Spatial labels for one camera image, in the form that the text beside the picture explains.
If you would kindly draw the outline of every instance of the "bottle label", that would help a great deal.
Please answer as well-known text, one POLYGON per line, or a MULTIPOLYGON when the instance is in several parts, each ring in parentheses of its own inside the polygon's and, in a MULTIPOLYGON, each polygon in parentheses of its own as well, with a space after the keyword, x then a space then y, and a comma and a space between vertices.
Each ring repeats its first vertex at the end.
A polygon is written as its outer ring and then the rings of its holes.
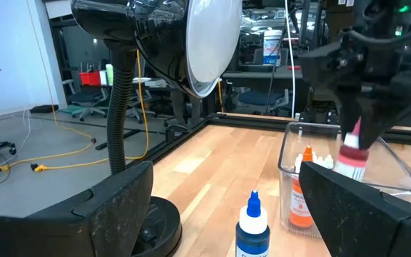
POLYGON ((297 216, 311 217, 304 195, 294 190, 291 190, 291 211, 297 216))
POLYGON ((352 178, 356 181, 362 182, 362 179, 364 178, 365 166, 356 167, 338 161, 335 164, 334 171, 344 176, 347 176, 348 178, 352 178))
POLYGON ((235 257, 269 257, 269 249, 264 253, 251 254, 242 251, 239 246, 235 247, 235 257))

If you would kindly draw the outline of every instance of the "red container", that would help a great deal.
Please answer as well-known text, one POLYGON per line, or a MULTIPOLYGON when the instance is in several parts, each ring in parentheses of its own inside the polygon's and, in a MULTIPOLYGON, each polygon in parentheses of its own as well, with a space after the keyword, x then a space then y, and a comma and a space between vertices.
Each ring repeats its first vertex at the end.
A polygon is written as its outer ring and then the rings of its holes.
POLYGON ((100 86, 101 85, 99 71, 82 72, 80 73, 80 79, 82 80, 82 85, 87 85, 87 86, 100 86))

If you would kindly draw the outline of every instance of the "orange bottle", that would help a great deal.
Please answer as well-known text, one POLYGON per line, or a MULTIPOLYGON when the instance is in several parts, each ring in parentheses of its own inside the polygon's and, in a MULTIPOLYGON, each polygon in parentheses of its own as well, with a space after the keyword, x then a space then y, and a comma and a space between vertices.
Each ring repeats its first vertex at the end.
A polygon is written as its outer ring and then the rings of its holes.
MULTIPOLYGON (((305 148, 303 161, 313 161, 312 148, 310 146, 305 148)), ((299 180, 295 178, 293 178, 293 189, 291 191, 290 222, 300 228, 308 228, 313 225, 313 218, 305 203, 299 180)))

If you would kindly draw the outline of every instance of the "black lamp base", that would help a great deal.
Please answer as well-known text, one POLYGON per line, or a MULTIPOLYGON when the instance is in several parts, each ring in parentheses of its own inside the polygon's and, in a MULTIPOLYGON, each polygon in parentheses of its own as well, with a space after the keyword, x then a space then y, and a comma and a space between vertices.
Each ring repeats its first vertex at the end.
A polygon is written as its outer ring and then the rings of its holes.
POLYGON ((152 196, 133 257, 171 257, 182 238, 180 214, 170 201, 152 196))

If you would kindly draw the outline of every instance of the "workbench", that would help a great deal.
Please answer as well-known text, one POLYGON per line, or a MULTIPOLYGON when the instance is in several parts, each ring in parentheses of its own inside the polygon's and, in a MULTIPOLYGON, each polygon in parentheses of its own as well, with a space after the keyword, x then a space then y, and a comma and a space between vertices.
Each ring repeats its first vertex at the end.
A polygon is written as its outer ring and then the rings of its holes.
MULTIPOLYGON (((278 159, 284 133, 276 126, 292 120, 264 116, 274 120, 264 130, 258 129, 257 116, 227 116, 248 119, 250 128, 216 119, 149 154, 156 163, 152 195, 172 201, 181 214, 183 237, 175 256, 235 256, 235 225, 253 189, 268 211, 270 256, 329 256, 321 239, 288 232, 280 224, 278 159)), ((411 167, 411 145, 390 146, 411 167)))

